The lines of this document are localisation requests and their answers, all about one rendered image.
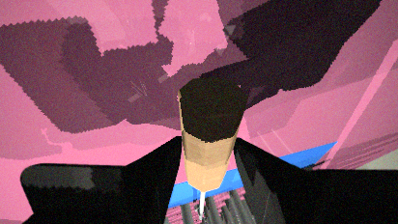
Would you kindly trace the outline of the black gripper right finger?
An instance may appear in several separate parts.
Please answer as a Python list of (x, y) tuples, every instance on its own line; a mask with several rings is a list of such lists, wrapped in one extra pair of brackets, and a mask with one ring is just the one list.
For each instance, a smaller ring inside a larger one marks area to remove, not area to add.
[(233, 152), (256, 224), (323, 224), (335, 199), (398, 199), (398, 170), (307, 171), (240, 137)]

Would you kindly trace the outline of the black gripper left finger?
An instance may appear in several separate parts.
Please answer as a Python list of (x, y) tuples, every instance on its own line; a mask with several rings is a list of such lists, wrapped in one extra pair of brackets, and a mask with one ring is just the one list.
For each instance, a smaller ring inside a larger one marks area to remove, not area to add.
[(181, 155), (182, 136), (176, 136), (127, 165), (31, 165), (22, 170), (20, 184), (33, 213), (112, 211), (119, 224), (163, 224)]

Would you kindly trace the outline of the blue flat strip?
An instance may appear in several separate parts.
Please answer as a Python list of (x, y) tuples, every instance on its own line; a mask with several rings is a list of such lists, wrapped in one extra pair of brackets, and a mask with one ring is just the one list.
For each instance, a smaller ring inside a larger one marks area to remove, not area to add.
[[(337, 142), (323, 145), (310, 150), (280, 156), (279, 158), (300, 168), (313, 166), (317, 160), (324, 155)], [(206, 192), (205, 198), (212, 197), (231, 190), (242, 188), (242, 180), (238, 169), (229, 170), (223, 179), (219, 189)], [(174, 185), (173, 192), (169, 202), (169, 208), (195, 201), (200, 199), (200, 191), (189, 185), (187, 182), (182, 182)]]

